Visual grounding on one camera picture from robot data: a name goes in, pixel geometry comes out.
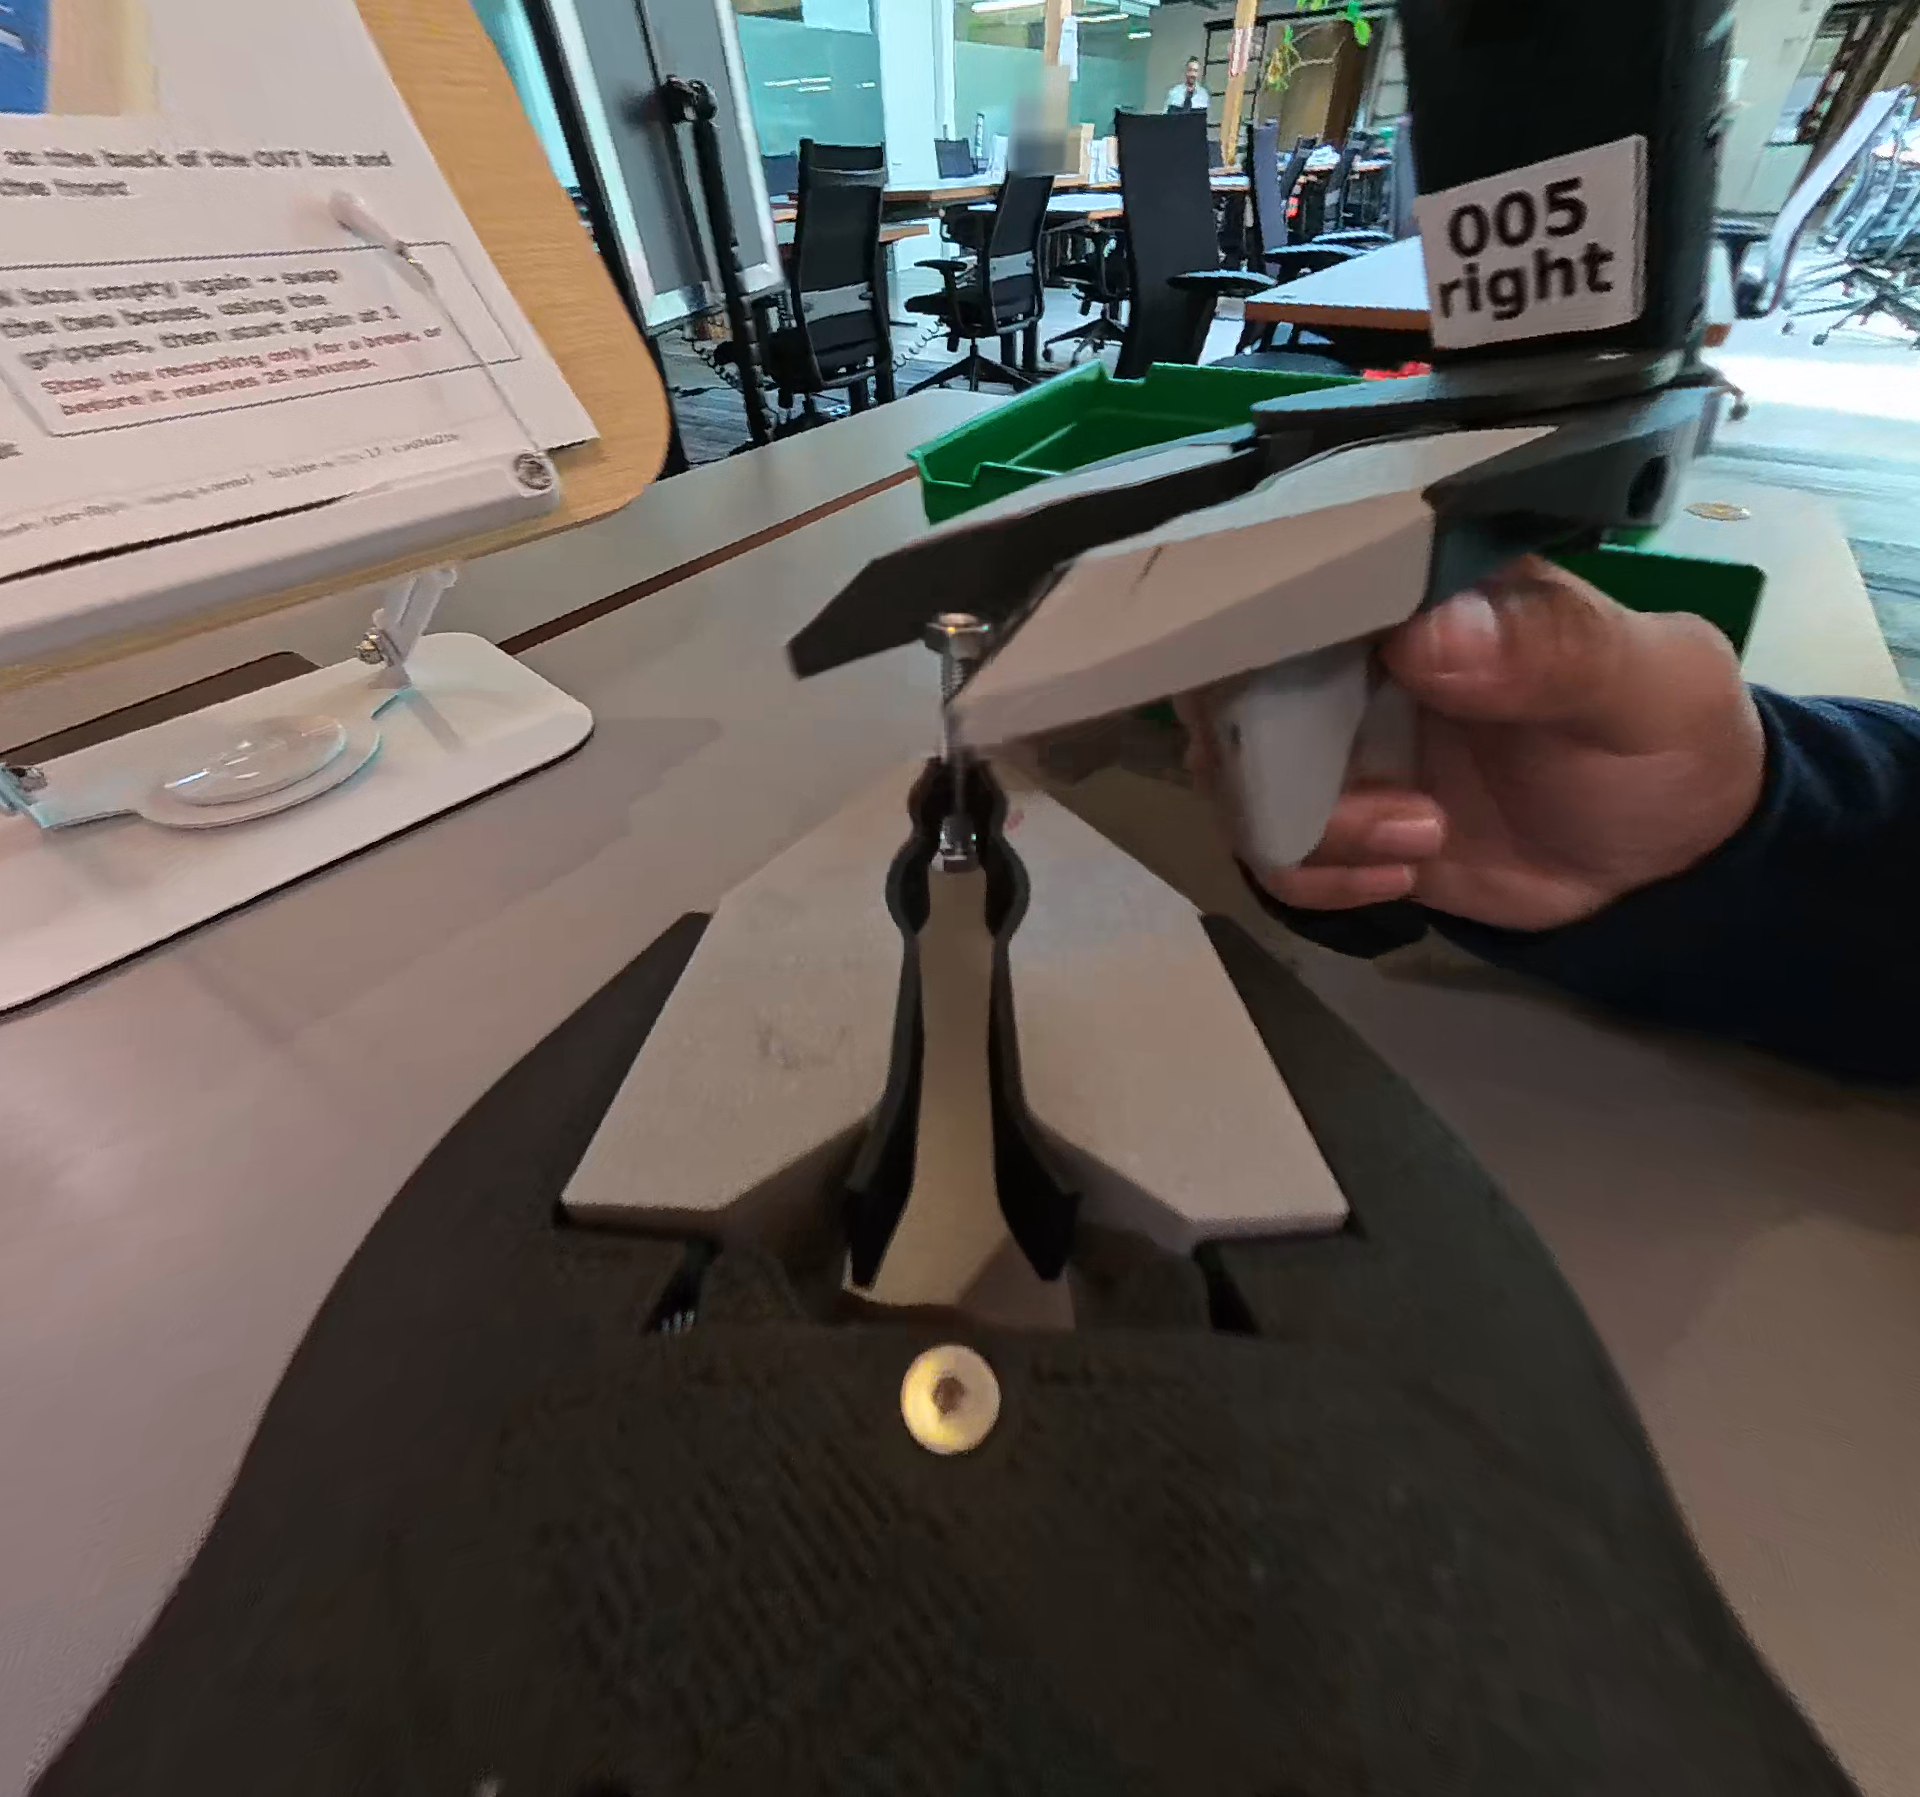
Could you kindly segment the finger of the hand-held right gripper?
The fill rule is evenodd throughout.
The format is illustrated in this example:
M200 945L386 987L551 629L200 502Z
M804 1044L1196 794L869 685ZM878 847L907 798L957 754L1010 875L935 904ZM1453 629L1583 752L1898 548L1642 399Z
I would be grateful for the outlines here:
M950 704L972 749L1364 642L1427 589L1433 520L1390 492L1085 554Z
M1560 515L1539 489L1530 456L1545 433L1512 430L1523 446L1462 467L1412 456L1418 433L1390 433L1386 462L1412 467L1417 512L1430 520L1418 611L1467 589L1496 564L1560 539ZM1211 515L1233 499L1302 489L1308 467L1358 456L1364 439L1318 442L1314 428L1250 433L1244 442L1180 442L1071 471L1027 509L979 509L966 523L865 564L788 642L787 665L809 682L865 657L922 642L946 612L982 626L1019 620L1069 564L1119 542L1158 536L1184 515Z

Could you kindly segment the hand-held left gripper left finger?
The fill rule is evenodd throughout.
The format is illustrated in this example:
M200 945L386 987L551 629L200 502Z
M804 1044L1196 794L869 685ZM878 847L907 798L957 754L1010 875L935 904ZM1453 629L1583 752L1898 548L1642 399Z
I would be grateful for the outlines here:
M717 1249L841 1255L870 1289L913 1188L935 764L910 764L706 920L561 1210Z

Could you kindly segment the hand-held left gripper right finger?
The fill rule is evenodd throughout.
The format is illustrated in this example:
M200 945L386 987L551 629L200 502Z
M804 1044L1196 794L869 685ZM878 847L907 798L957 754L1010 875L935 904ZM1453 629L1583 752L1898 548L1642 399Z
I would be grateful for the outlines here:
M1085 1234L1333 1234L1347 1199L1200 910L1038 783L979 794L994 1194L1034 1274Z

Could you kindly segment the green plastic bin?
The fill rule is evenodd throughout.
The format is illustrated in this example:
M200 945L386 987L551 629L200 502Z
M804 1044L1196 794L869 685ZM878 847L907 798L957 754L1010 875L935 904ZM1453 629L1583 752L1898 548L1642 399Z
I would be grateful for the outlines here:
M1001 399L979 418L919 446L913 462L925 520L941 526L1135 447L1244 425L1255 403L1268 399L1421 372L1421 362L1361 375L1321 362L1283 362L1280 368L1150 366L1138 380L1119 380L1085 362ZM1652 527L1567 542L1548 548L1545 561L1593 583L1624 611L1693 612L1714 626L1738 654L1752 639L1767 583L1752 564L1708 561L1676 542L1657 542Z

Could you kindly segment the silver bolt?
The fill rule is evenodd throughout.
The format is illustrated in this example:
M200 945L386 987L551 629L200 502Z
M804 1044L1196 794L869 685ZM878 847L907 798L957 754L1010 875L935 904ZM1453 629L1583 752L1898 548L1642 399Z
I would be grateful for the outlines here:
M968 749L963 745L963 738L957 735L957 695L968 685L972 673L987 661L960 661L950 654L935 654L929 652L938 664L938 688L941 688L941 769L947 779L947 808L941 813L941 832L938 832L938 850L935 850L935 869L947 875L972 872L978 867L978 839L973 839L973 823L972 823L972 808L968 808Z

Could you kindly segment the person's right hand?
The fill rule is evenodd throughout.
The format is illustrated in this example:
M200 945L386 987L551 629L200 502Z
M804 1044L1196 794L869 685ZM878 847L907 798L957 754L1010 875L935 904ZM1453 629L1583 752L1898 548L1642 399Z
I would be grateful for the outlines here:
M1721 635L1545 561L1408 620L1377 661L1417 714L1412 783L1347 783L1302 864L1255 875L1283 907L1562 928L1686 872L1764 794Z

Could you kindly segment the hanging green plant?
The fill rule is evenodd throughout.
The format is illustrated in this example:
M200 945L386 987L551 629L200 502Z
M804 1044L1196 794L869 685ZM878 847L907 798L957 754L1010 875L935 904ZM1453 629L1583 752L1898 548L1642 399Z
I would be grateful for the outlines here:
M1292 78L1308 67L1308 59L1297 51L1296 23L1314 19L1336 20L1358 51L1373 44L1373 19L1361 0L1292 0L1292 19L1286 19L1271 35L1264 88L1283 91Z

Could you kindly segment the black office chair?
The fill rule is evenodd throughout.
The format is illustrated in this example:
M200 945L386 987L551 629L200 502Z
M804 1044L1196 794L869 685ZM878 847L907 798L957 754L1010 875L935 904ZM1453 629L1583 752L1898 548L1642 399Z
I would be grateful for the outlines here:
M1221 262L1200 113L1119 109L1112 135L1127 287L1112 375L1134 383L1153 366L1196 368L1215 306L1224 297L1249 302L1271 280Z
M764 313L756 305L747 340L725 340L713 353L739 383L751 378L741 366L753 362L756 383L773 390L778 439L826 425L822 402L831 392L844 392L850 415L898 394L881 246L884 185L884 147L812 138L798 147L798 216L782 252L779 306Z
M907 390L907 394L966 383L999 383L1010 392L1029 390L1038 362L1038 321L1044 316L1044 218L1052 175L1010 175L1001 179L982 235L966 257L929 269L941 287L907 297L904 311L929 319L960 356Z

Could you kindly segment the cluster of distant office chairs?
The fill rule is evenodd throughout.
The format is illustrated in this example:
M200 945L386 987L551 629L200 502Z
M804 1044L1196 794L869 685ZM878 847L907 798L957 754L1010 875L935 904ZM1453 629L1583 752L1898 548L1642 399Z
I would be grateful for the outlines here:
M1280 123L1249 123L1249 257L1271 262L1305 247L1374 252L1409 234L1409 126L1350 129L1336 146L1283 141Z

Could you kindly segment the wooden-edged office table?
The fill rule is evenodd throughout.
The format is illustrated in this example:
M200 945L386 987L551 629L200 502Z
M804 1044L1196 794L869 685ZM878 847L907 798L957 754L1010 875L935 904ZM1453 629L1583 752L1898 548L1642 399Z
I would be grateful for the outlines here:
M1398 240L1292 284L1268 287L1244 297L1241 321L1427 336L1421 241Z

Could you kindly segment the white sign stand base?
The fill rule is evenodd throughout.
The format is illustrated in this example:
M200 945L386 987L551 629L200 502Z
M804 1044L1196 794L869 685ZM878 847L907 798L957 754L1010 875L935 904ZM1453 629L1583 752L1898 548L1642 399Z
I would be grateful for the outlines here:
M355 657L3 766L3 1015L276 897L573 754L592 711L474 635L421 573Z

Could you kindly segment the grey panel on black stand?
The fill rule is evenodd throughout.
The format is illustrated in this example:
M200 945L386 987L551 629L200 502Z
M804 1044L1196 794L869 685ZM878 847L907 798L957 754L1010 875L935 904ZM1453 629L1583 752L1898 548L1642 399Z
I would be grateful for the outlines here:
M720 313L747 415L772 442L761 302L782 284L733 0L542 0L588 225L638 331Z

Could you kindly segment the wooden instruction sign board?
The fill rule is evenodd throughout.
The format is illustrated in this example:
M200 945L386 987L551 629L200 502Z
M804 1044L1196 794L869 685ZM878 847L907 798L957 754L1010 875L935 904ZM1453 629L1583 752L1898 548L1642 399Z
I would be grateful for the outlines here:
M424 534L418 542L392 534L377 554L355 542L345 561L318 568L273 568L261 589L165 596L171 611L156 620L93 626L58 648L6 648L6 693L561 536L629 508L658 478L670 428L658 368L573 203L544 168L542 146L468 0L354 7L477 246L579 399L594 439L561 450L548 509L508 512L482 530Z

